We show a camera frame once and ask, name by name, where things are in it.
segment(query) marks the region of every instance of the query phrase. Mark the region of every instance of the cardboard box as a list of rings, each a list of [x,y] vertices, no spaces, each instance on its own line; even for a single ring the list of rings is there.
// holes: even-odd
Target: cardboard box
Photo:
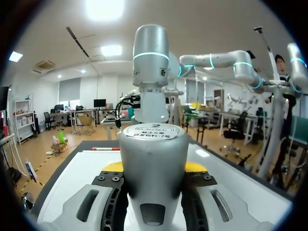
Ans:
[[[65,143],[60,144],[59,146],[53,145],[51,146],[51,148],[55,150],[56,152],[62,153],[67,149],[67,143],[68,143],[68,140],[66,140]]]

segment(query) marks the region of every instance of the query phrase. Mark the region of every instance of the yellow black tape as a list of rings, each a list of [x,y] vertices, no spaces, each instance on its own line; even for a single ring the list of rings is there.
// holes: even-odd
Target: yellow black tape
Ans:
[[[53,156],[53,154],[52,155],[50,155],[50,156],[48,156],[47,158],[46,158],[46,160],[44,160],[44,162],[43,163],[41,163],[41,165],[35,170],[35,172],[37,172],[51,157]]]
[[[22,193],[25,190],[26,185],[28,184],[28,182],[30,181],[30,179],[28,179],[26,181],[26,183],[23,185],[23,188],[21,189],[20,193]]]
[[[31,179],[33,182],[38,183],[40,186],[45,186],[45,184],[43,184],[42,182],[35,180],[35,179]]]

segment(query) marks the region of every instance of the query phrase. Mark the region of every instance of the green bottle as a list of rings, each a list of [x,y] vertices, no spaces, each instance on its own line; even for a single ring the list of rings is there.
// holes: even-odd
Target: green bottle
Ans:
[[[64,132],[63,131],[59,131],[59,141],[60,141],[60,144],[64,143]]]

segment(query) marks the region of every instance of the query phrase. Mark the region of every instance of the window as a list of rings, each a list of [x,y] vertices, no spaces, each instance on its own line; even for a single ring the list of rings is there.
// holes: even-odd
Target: window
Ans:
[[[63,104],[64,108],[69,107],[69,101],[61,101],[59,104]]]
[[[76,106],[80,105],[80,100],[70,100],[69,101],[69,108],[72,110],[76,109]]]
[[[71,110],[75,110],[76,106],[80,105],[80,100],[68,100],[68,101],[61,101],[59,104],[63,104],[64,109],[68,108]]]

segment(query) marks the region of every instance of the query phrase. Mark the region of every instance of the door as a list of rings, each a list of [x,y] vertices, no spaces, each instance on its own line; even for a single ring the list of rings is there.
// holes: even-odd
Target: door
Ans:
[[[214,103],[215,105],[223,110],[224,103],[224,92],[223,90],[214,90]]]

